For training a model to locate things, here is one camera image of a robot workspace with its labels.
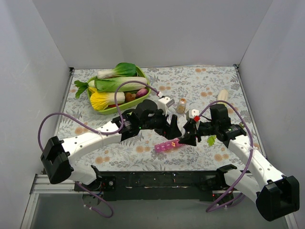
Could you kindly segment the pink weekly pill organizer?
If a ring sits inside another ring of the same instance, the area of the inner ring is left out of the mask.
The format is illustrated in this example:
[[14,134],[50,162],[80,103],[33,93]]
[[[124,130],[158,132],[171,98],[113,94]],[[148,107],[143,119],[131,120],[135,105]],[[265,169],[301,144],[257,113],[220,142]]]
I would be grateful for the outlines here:
[[184,146],[184,144],[180,144],[179,143],[179,139],[173,139],[173,140],[169,140],[166,141],[164,143],[160,143],[154,146],[154,150],[156,153],[161,153],[164,151],[168,151],[168,150],[172,150],[172,149],[176,149],[176,148],[180,148],[182,146]]

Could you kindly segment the white pill bottle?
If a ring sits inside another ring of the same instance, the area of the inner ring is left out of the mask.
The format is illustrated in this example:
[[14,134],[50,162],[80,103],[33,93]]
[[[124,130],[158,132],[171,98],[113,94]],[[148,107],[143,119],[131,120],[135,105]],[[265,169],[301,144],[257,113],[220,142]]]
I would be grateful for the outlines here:
[[188,132],[185,130],[184,127],[181,128],[181,137],[184,138],[184,136],[187,134]]

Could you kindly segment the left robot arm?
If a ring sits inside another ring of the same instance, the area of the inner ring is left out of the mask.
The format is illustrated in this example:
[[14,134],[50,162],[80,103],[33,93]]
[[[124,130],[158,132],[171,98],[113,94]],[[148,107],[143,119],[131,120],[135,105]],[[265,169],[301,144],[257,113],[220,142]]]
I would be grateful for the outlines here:
[[76,160],[104,146],[137,136],[141,130],[154,130],[168,140],[185,134],[176,115],[168,115],[152,100],[144,100],[135,109],[126,110],[121,117],[92,132],[63,140],[57,136],[50,138],[41,155],[50,183],[58,184],[69,179],[82,182],[89,190],[98,190],[102,184],[98,170],[79,165]]

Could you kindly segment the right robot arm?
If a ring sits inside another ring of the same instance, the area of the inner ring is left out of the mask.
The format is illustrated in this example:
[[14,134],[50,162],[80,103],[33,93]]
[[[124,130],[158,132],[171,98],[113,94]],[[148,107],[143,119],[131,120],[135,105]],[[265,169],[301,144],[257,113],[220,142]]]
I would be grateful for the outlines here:
[[217,169],[216,185],[220,189],[233,186],[251,199],[264,219],[273,221],[300,208],[299,182],[276,169],[252,146],[250,134],[239,125],[233,125],[224,104],[210,106],[211,120],[201,122],[197,110],[188,112],[185,134],[181,144],[195,146],[202,136],[214,135],[244,163],[252,177],[243,175],[233,165]]

